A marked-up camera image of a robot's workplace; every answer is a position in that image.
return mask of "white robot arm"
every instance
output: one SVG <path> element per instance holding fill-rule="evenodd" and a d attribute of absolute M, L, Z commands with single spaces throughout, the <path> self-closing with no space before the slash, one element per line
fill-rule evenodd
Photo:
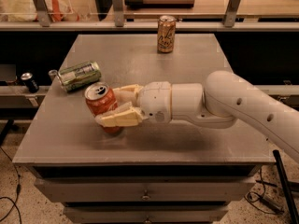
<path fill-rule="evenodd" d="M 125 105 L 97 116 L 96 121 L 103 126 L 179 119 L 197 126 L 228 128 L 242 119 L 299 162 L 299 113 L 234 73 L 211 73 L 204 88 L 199 83 L 152 82 L 114 92 Z"/>

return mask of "red soda can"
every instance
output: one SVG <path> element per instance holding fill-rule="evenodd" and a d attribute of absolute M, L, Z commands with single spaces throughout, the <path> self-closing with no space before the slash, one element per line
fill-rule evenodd
<path fill-rule="evenodd" d="M 118 107 L 113 90 L 105 82 L 96 82 L 85 91 L 87 107 L 94 116 L 114 110 Z M 121 127 L 103 127 L 106 133 L 117 133 Z"/>

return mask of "metal leg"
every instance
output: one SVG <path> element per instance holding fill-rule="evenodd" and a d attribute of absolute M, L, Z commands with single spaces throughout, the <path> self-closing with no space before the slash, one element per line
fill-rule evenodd
<path fill-rule="evenodd" d="M 277 161 L 278 174 L 279 174 L 280 182 L 281 182 L 281 185 L 282 185 L 282 188 L 283 188 L 283 192 L 284 192 L 284 195 L 286 197 L 287 204 L 288 204 L 288 207 L 289 207 L 289 212 L 290 212 L 290 216 L 291 216 L 291 219 L 292 219 L 292 224 L 299 224 L 298 210 L 297 210 L 296 204 L 295 204 L 295 202 L 293 200 L 293 197 L 292 197 L 290 183 L 288 181 L 288 177 L 287 177 L 286 172 L 284 170 L 283 163 L 282 163 L 282 160 L 280 158 L 279 151 L 274 150 L 273 154 L 274 154 L 274 157 Z"/>
<path fill-rule="evenodd" d="M 6 125 L 4 126 L 4 129 L 2 130 L 2 132 L 0 133 L 0 146 L 2 145 L 4 139 L 6 138 L 8 131 L 11 129 L 12 125 L 14 123 L 13 119 L 9 119 L 6 123 Z"/>

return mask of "can lid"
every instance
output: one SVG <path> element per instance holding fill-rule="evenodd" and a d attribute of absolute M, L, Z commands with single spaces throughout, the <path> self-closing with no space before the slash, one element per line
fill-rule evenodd
<path fill-rule="evenodd" d="M 173 16 L 167 16 L 167 15 L 163 15 L 160 17 L 160 21 L 175 21 L 176 19 Z"/>
<path fill-rule="evenodd" d="M 89 86 L 84 95 L 88 100 L 98 100 L 104 97 L 109 90 L 109 86 L 105 82 L 96 82 Z"/>
<path fill-rule="evenodd" d="M 29 72 L 26 72 L 24 74 L 21 75 L 21 80 L 28 80 L 32 77 L 33 75 Z"/>

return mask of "floor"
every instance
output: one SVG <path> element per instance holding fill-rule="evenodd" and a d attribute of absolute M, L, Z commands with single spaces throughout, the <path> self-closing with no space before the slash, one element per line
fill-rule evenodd
<path fill-rule="evenodd" d="M 29 122 L 17 122 L 18 130 L 11 130 L 3 145 L 2 149 L 12 159 L 24 134 L 27 131 Z M 0 131 L 4 127 L 4 122 L 0 122 Z M 275 145 L 269 144 L 270 151 L 278 149 Z M 283 161 L 287 177 L 289 180 L 299 181 L 299 164 L 290 159 L 286 154 L 280 150 L 281 159 Z M 51 203 L 45 198 L 34 186 L 35 178 L 25 168 L 17 166 L 16 169 L 20 174 L 21 191 L 17 201 L 17 206 L 21 214 L 21 223 L 23 224 L 70 224 L 71 222 L 63 214 L 63 207 L 59 203 Z M 14 208 L 11 213 L 3 221 L 1 219 L 7 214 L 12 206 L 9 199 L 1 199 L 6 196 L 15 200 L 16 187 L 18 184 L 18 176 L 11 160 L 0 150 L 0 223 L 19 224 L 20 218 L 17 209 Z M 260 174 L 256 174 L 256 180 L 261 180 Z M 259 201 L 253 203 L 256 207 L 248 203 L 245 198 L 239 202 L 231 202 L 229 204 L 230 211 L 219 222 L 215 224 L 264 224 L 264 223 L 291 223 L 291 218 L 288 211 L 283 191 L 280 186 L 278 172 L 276 166 L 264 166 L 262 168 L 262 178 L 264 182 L 277 184 L 278 187 L 265 185 L 265 193 L 273 201 L 278 203 L 283 208 L 283 213 L 280 215 L 266 214 L 273 213 L 265 205 Z M 263 185 L 256 183 L 251 192 L 259 194 L 263 193 Z M 252 200 L 256 198 L 254 194 L 251 195 Z M 297 206 L 299 206 L 299 194 L 294 193 L 294 199 Z"/>

